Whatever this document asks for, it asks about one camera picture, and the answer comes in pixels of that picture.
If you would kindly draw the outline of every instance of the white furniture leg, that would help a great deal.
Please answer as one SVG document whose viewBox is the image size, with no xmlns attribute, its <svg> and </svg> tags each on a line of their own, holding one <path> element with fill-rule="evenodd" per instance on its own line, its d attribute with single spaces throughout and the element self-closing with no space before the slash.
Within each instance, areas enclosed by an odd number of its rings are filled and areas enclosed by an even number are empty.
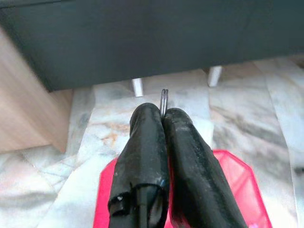
<svg viewBox="0 0 304 228">
<path fill-rule="evenodd" d="M 222 72 L 222 66 L 213 66 L 210 68 L 209 75 L 208 75 L 208 85 L 209 87 L 217 86 L 218 79 L 220 77 L 220 73 Z"/>
<path fill-rule="evenodd" d="M 143 96 L 143 81 L 141 78 L 132 79 L 133 90 L 136 97 Z"/>
</svg>

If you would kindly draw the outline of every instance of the red plastic tray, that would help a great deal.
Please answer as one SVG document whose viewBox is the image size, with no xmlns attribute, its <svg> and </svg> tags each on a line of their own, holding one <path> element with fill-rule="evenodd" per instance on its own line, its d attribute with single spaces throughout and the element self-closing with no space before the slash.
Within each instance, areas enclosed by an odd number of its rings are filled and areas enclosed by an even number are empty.
<svg viewBox="0 0 304 228">
<path fill-rule="evenodd" d="M 249 228 L 271 228 L 271 223 L 252 169 L 236 156 L 225 150 L 214 150 L 228 180 L 237 205 Z M 101 172 L 93 228 L 108 228 L 112 177 L 116 159 Z M 173 228 L 170 222 L 170 206 L 165 228 Z"/>
</svg>

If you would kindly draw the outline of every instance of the marble floor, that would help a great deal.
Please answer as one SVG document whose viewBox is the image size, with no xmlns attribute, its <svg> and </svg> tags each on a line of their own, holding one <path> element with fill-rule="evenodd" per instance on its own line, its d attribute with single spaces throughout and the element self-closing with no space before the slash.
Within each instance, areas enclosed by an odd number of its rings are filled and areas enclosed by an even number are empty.
<svg viewBox="0 0 304 228">
<path fill-rule="evenodd" d="M 129 137 L 141 103 L 192 118 L 214 149 L 227 149 L 256 175 L 273 227 L 304 227 L 304 71 L 287 58 L 224 67 L 215 88 L 201 69 L 75 90 L 66 153 L 52 146 L 0 154 L 0 227 L 90 228 L 99 173 Z"/>
</svg>

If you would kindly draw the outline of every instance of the wooden panel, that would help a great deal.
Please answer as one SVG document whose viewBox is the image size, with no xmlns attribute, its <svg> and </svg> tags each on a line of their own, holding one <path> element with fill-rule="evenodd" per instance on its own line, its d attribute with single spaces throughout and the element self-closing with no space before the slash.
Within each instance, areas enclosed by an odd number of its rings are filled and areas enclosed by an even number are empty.
<svg viewBox="0 0 304 228">
<path fill-rule="evenodd" d="M 0 28 L 0 152 L 53 144 L 64 152 L 72 91 L 48 93 Z"/>
</svg>

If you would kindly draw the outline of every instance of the white marble tile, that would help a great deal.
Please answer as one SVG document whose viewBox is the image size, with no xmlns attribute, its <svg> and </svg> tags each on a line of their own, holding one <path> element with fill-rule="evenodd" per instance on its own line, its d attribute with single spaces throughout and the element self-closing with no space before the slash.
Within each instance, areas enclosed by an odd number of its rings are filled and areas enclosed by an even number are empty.
<svg viewBox="0 0 304 228">
<path fill-rule="evenodd" d="M 266 75 L 270 96 L 290 152 L 298 226 L 304 226 L 304 71 L 285 58 L 255 61 Z"/>
<path fill-rule="evenodd" d="M 265 75 L 253 62 L 223 66 L 218 85 L 220 87 L 266 88 Z"/>
<path fill-rule="evenodd" d="M 55 192 L 59 193 L 61 187 L 75 168 L 76 155 L 61 160 L 53 165 L 43 167 L 39 174 L 51 184 Z"/>
<path fill-rule="evenodd" d="M 108 106 L 112 101 L 120 100 L 121 108 L 137 106 L 151 102 L 159 106 L 162 89 L 169 90 L 169 107 L 179 107 L 190 115 L 194 113 L 209 119 L 208 85 L 206 74 L 201 70 L 185 71 L 174 74 L 143 78 L 144 97 L 135 98 L 130 81 L 95 85 L 96 107 Z"/>
<path fill-rule="evenodd" d="M 78 167 L 65 182 L 58 198 L 37 227 L 91 228 L 99 175 L 113 158 L 113 155 L 94 155 Z"/>
<path fill-rule="evenodd" d="M 91 87 L 74 90 L 69 136 L 65 153 L 66 157 L 73 156 L 78 153 L 82 137 L 94 106 L 95 96 Z"/>
<path fill-rule="evenodd" d="M 56 199 L 53 188 L 20 154 L 0 168 L 0 227 L 34 228 Z"/>
<path fill-rule="evenodd" d="M 296 227 L 288 148 L 267 87 L 219 86 L 210 89 L 209 99 L 213 147 L 253 168 L 274 227 Z"/>
<path fill-rule="evenodd" d="M 207 75 L 202 69 L 197 69 L 143 78 L 143 92 L 145 95 L 160 95 L 164 88 L 167 88 L 169 93 L 195 88 L 208 88 Z"/>
<path fill-rule="evenodd" d="M 169 108 L 179 107 L 186 111 L 192 118 L 199 133 L 211 145 L 213 123 L 207 118 L 205 119 L 206 116 L 209 117 L 209 108 L 205 108 L 209 106 L 207 92 L 207 90 L 200 91 L 200 89 L 189 89 L 182 93 L 181 91 L 171 92 L 169 95 Z M 85 131 L 77 155 L 77 162 L 84 162 L 98 153 L 119 155 L 128 142 L 129 122 L 134 110 L 140 104 L 146 102 L 159 106 L 160 95 L 145 95 L 139 98 L 130 97 L 97 104 Z"/>
<path fill-rule="evenodd" d="M 134 96 L 131 80 L 94 85 L 93 90 L 96 104 Z"/>
<path fill-rule="evenodd" d="M 12 153 L 0 153 L 0 170 L 2 165 L 7 161 L 7 159 L 9 159 L 13 155 L 14 154 Z"/>
<path fill-rule="evenodd" d="M 24 158 L 38 170 L 66 158 L 64 153 L 60 152 L 52 145 L 28 148 L 20 150 L 19 152 L 22 153 Z"/>
<path fill-rule="evenodd" d="M 287 145 L 304 151 L 304 71 L 288 60 L 256 61 L 267 85 Z"/>
</svg>

